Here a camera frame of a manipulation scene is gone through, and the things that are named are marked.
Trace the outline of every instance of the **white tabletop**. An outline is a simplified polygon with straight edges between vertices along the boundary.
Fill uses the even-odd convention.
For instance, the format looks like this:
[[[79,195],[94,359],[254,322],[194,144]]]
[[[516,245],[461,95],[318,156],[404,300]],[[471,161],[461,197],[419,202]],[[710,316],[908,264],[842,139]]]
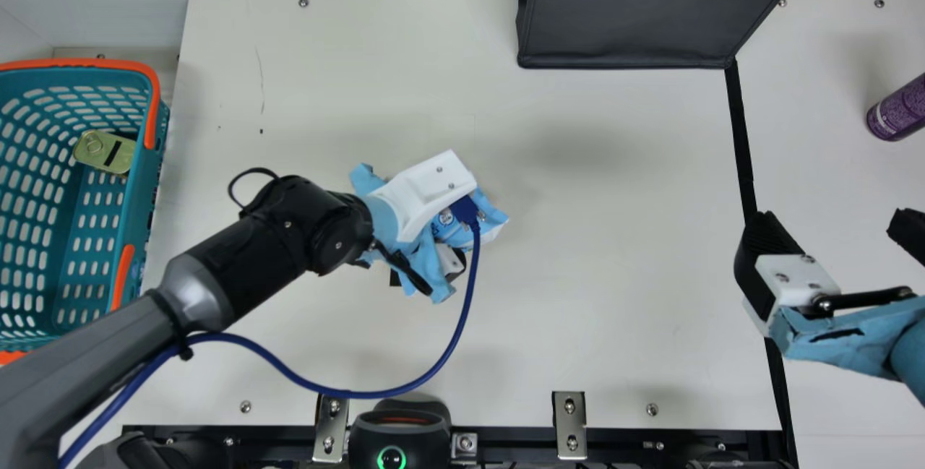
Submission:
[[[864,123],[925,71],[925,0],[788,0],[739,63],[759,209],[845,292],[925,291],[925,267],[886,236],[896,208],[925,211],[925,133],[883,142]],[[925,410],[905,386],[802,361],[786,370],[805,466],[921,467]]]
[[[585,390],[594,427],[779,426],[731,277],[742,212],[723,73],[521,70],[515,0],[310,1],[189,0],[148,287],[234,221],[238,171],[350,190],[357,163],[387,176],[452,148],[511,216],[456,354],[423,388],[455,423],[551,426],[551,391]],[[406,382],[442,352],[462,298],[404,298],[387,278],[305,275],[231,331],[321,383]],[[311,423],[314,397],[204,345],[117,420]]]

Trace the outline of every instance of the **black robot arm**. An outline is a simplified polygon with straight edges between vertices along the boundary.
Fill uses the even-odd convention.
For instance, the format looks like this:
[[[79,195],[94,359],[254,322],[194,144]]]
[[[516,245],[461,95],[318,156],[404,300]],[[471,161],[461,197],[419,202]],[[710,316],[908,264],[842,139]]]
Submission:
[[[164,347],[224,330],[304,272],[326,275],[372,244],[360,199],[251,172],[273,180],[238,222],[172,259],[158,288],[0,368],[0,469],[56,469],[63,433]]]

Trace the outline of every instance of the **light blue glove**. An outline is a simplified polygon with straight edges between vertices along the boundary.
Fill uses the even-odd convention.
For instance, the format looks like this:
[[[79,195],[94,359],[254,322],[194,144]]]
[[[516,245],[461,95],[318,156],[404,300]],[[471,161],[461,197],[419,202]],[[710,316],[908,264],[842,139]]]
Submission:
[[[403,243],[396,241],[397,222],[395,213],[387,203],[380,199],[370,198],[366,195],[373,192],[381,186],[386,185],[384,180],[373,173],[373,167],[370,165],[358,165],[356,169],[350,172],[350,182],[353,189],[356,190],[373,218],[373,234],[389,249],[389,252],[395,253],[400,251],[408,258],[410,267],[425,279],[434,289],[430,295],[431,301],[439,304],[446,301],[449,296],[456,291],[452,285],[447,282],[446,274],[440,266],[439,256],[436,254],[436,243],[447,243],[453,248],[468,249],[472,247],[473,235],[472,229],[468,225],[463,225],[449,212],[449,209],[434,216],[430,225],[425,226],[416,236],[414,241]],[[495,209],[482,193],[481,189],[476,189],[470,197],[476,203],[479,209],[480,218],[479,228],[480,235],[485,236],[485,241],[491,241],[498,234],[501,225],[508,221],[508,216],[504,212]],[[360,256],[360,260],[372,264],[375,259],[383,259],[379,251],[367,251]],[[413,295],[416,289],[414,284],[408,279],[406,274],[397,271],[404,293],[408,296]]]

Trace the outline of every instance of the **blue cable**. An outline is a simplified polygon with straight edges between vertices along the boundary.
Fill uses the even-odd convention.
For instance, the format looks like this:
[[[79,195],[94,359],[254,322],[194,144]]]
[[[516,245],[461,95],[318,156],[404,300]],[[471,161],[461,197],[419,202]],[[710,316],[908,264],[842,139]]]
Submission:
[[[459,343],[460,337],[463,336],[463,328],[465,328],[466,319],[469,317],[469,307],[472,305],[472,295],[473,289],[476,286],[476,270],[478,269],[478,255],[481,249],[481,236],[479,234],[478,219],[475,218],[475,213],[469,215],[469,208],[465,207],[460,211],[460,207],[456,203],[452,206],[453,213],[456,214],[457,218],[462,221],[468,222],[469,226],[472,226],[473,234],[473,248],[472,248],[472,267],[469,269],[469,284],[466,285],[465,289],[465,300],[462,301],[462,311],[460,312],[459,322],[456,324],[456,330],[453,331],[453,337],[450,338],[449,344],[447,345],[446,350],[443,350],[443,354],[440,355],[440,358],[436,360],[433,366],[429,370],[425,371],[425,374],[417,377],[413,381],[410,381],[407,384],[402,384],[402,386],[393,387],[390,390],[380,390],[380,391],[350,391],[350,390],[337,390],[334,387],[322,386],[311,382],[310,380],[300,377],[297,373],[291,370],[290,367],[286,366],[283,361],[280,360],[273,353],[268,351],[263,346],[255,343],[248,338],[236,336],[234,334],[225,334],[225,333],[207,333],[207,334],[198,334],[187,338],[187,344],[192,346],[194,344],[199,344],[202,342],[229,342],[231,344],[237,344],[248,348],[252,353],[264,358],[265,361],[271,364],[275,369],[280,371],[283,376],[291,380],[297,386],[304,387],[304,389],[314,391],[315,393],[322,393],[330,397],[337,397],[338,399],[389,399],[389,397],[397,397],[403,395],[412,390],[416,390],[417,387],[422,386],[423,383],[429,381],[435,374],[443,368],[443,365],[447,363],[450,355],[453,354],[453,350],[456,350],[456,345]],[[81,449],[83,449],[97,433],[100,432],[100,429],[112,419],[119,410],[132,398],[139,387],[152,376],[155,371],[158,370],[162,364],[166,363],[168,359],[171,359],[174,355],[179,353],[179,347],[173,345],[171,347],[165,348],[161,351],[158,356],[155,357],[147,366],[142,368],[132,380],[126,384],[125,388],[116,396],[116,399],[113,399],[112,403],[109,403],[109,406],[106,406],[106,409],[103,410],[99,416],[87,426],[86,429],[80,433],[80,436],[74,440],[74,443],[67,448],[66,452],[61,456],[59,460],[59,469],[66,469],[74,458],[78,455]]]

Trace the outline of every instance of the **basket handle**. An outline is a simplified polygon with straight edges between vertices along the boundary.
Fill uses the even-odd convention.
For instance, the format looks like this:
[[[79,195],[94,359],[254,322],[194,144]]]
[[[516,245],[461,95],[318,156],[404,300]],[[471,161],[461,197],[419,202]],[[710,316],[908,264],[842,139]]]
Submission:
[[[128,70],[143,74],[151,82],[151,104],[148,106],[148,118],[145,120],[142,143],[146,150],[155,149],[155,133],[158,129],[158,107],[161,103],[161,83],[158,74],[151,66],[135,61],[119,61],[118,59],[33,59],[30,61],[13,61],[13,63],[0,64],[0,72],[10,70],[26,70],[30,68],[51,68],[55,66],[82,66],[87,68],[108,68],[111,70]]]

